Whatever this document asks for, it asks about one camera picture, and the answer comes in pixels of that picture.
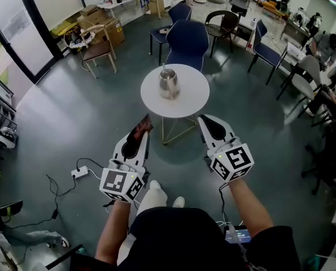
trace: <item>black door frame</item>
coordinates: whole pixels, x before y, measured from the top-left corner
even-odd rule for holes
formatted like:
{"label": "black door frame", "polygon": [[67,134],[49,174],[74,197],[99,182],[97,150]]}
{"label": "black door frame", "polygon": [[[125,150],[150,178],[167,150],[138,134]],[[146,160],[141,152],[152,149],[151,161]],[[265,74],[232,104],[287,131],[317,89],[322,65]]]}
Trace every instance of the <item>black door frame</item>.
{"label": "black door frame", "polygon": [[13,61],[17,64],[17,66],[25,73],[25,75],[34,83],[36,84],[42,76],[61,58],[63,58],[63,54],[58,48],[57,44],[55,43],[52,35],[47,28],[40,12],[37,9],[37,6],[34,0],[22,0],[27,13],[29,14],[34,26],[36,27],[37,31],[39,32],[42,40],[46,44],[47,48],[53,55],[53,58],[36,74],[34,75],[28,67],[23,63],[20,59],[18,54],[12,48],[11,44],[6,40],[5,36],[3,35],[2,31],[0,30],[0,43],[5,48],[6,52],[10,55]]}

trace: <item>metal kettle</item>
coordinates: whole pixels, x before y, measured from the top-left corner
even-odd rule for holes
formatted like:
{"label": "metal kettle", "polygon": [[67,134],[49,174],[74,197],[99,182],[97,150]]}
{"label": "metal kettle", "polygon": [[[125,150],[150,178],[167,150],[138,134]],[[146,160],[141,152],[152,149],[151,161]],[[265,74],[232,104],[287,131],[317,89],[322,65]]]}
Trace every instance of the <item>metal kettle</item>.
{"label": "metal kettle", "polygon": [[175,99],[180,91],[178,77],[174,70],[166,69],[163,64],[163,70],[159,75],[159,93],[163,98]]}

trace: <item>power plug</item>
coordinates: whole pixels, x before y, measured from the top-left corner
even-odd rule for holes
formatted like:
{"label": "power plug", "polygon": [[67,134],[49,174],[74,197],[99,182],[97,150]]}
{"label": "power plug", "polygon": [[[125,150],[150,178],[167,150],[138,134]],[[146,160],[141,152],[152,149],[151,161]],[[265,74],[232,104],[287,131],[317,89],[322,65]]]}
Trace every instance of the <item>power plug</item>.
{"label": "power plug", "polygon": [[87,166],[83,166],[81,168],[78,168],[78,169],[74,169],[72,172],[71,172],[71,175],[73,178],[80,178],[86,174],[88,174],[89,171],[88,171],[88,168]]}

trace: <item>ceiling light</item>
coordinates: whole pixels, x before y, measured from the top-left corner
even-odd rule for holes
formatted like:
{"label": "ceiling light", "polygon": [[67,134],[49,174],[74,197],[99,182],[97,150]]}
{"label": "ceiling light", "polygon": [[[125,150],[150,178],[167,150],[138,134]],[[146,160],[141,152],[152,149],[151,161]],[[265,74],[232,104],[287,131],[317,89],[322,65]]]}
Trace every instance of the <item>ceiling light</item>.
{"label": "ceiling light", "polygon": [[329,0],[334,6],[336,6],[336,1],[335,0]]}

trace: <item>green floor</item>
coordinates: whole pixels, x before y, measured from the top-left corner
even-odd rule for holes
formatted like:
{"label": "green floor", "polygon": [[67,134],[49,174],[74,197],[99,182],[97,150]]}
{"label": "green floor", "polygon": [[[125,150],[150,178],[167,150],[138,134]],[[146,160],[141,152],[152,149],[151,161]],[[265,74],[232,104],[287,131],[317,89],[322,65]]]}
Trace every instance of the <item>green floor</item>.
{"label": "green floor", "polygon": [[[20,105],[18,147],[4,153],[0,178],[0,204],[23,199],[23,210],[14,216],[11,226],[38,222],[49,218],[54,210],[54,196],[49,191],[53,177],[61,190],[73,183],[71,171],[76,160],[92,158],[107,165],[117,141],[148,112],[140,97],[140,86],[145,76],[158,66],[158,44],[149,56],[149,29],[169,24],[143,16],[124,27],[126,40],[116,48],[117,70],[101,59],[93,79],[80,67],[78,56],[69,55],[43,78]],[[163,61],[168,45],[163,46]],[[249,145],[255,165],[246,181],[268,209],[276,225],[293,228],[294,239],[301,261],[321,252],[331,232],[334,204],[328,189],[322,186],[312,196],[313,178],[301,179],[300,173],[310,166],[305,152],[308,143],[321,145],[321,129],[311,128],[311,120],[296,113],[285,118],[297,97],[288,89],[280,101],[282,75],[275,73],[265,86],[270,67],[259,60],[250,74],[247,69],[252,55],[220,42],[212,59],[204,58],[203,73],[210,83],[210,98],[201,113],[215,115],[227,121],[242,142]],[[154,130],[150,139],[150,156],[146,163],[150,180],[158,180],[168,194],[168,204],[177,196],[184,196],[187,207],[198,207],[221,221],[222,184],[217,175],[209,172],[204,157],[204,146],[198,131],[190,132],[175,143],[163,146],[160,139],[160,120],[151,114]],[[101,175],[94,164],[87,163]],[[82,243],[94,254],[98,238],[108,218],[102,207],[109,200],[99,192],[99,181],[91,174],[77,180],[77,187],[64,198],[59,198],[59,217],[55,221],[30,226],[21,230],[56,230],[72,245]],[[237,209],[228,189],[225,212],[239,224]],[[132,207],[132,218],[136,210]],[[24,248],[17,249],[23,255]],[[24,268],[30,270],[30,255]]]}

